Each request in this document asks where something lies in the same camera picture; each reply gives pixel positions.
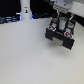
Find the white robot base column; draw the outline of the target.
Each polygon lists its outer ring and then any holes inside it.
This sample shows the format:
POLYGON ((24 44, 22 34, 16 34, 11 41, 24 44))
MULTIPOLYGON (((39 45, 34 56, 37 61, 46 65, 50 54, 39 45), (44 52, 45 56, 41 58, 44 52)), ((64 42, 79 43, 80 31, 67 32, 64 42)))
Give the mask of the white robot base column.
POLYGON ((21 3, 21 19, 31 20, 32 12, 30 9, 30 0, 20 0, 21 3))

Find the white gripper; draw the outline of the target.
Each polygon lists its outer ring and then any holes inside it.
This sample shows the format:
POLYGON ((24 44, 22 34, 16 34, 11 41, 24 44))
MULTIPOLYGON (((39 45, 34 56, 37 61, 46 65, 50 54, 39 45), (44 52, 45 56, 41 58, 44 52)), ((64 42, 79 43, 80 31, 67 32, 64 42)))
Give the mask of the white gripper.
POLYGON ((72 8, 74 0, 55 0, 53 8, 59 12, 68 13, 68 10, 72 8))

